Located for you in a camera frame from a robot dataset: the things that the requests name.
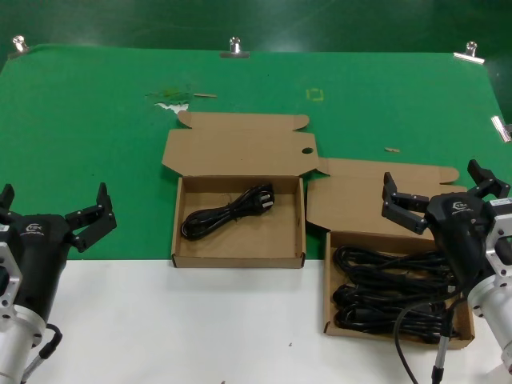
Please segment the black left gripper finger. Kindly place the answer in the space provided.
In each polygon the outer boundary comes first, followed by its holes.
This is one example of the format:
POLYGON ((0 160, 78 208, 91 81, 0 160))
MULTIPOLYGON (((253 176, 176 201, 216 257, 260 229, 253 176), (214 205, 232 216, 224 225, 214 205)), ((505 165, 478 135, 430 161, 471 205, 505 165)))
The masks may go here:
POLYGON ((14 213, 10 206, 14 200, 14 188, 11 184, 5 184, 0 194, 0 223, 7 225, 16 219, 16 213, 14 213))
POLYGON ((65 216, 69 243, 84 252, 117 227, 113 206, 104 182, 99 184, 96 203, 65 216))

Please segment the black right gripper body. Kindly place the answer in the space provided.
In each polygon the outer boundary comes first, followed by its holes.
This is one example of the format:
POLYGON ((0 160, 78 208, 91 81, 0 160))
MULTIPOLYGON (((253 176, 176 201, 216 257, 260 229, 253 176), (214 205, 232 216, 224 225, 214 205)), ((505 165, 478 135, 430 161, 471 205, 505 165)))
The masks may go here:
POLYGON ((432 197, 426 220, 437 248, 459 282, 480 282, 493 270, 485 257, 489 221, 481 192, 455 192, 432 197))

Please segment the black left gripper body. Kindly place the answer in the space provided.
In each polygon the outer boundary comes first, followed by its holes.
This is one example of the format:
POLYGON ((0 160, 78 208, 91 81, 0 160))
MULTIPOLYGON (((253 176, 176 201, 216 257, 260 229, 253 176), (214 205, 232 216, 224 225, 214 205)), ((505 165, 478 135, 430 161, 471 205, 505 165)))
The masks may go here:
POLYGON ((32 310, 47 322, 71 248, 70 226, 57 214, 11 214, 10 224, 23 245, 18 260, 22 282, 14 304, 32 310))

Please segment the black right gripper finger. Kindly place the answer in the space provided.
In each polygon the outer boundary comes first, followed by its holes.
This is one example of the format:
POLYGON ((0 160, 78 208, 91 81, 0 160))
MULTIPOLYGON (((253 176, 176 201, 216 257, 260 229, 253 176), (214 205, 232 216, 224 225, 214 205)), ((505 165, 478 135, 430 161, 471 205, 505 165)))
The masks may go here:
POLYGON ((423 234, 428 227, 427 221, 418 213, 426 212, 430 199, 427 196, 398 192, 390 172, 384 173, 382 200, 384 218, 416 234, 423 234))
POLYGON ((475 184, 467 191, 469 195, 480 199, 490 194, 496 198, 508 197, 510 185, 496 178, 491 170, 482 168, 475 159, 469 161, 467 171, 475 184))

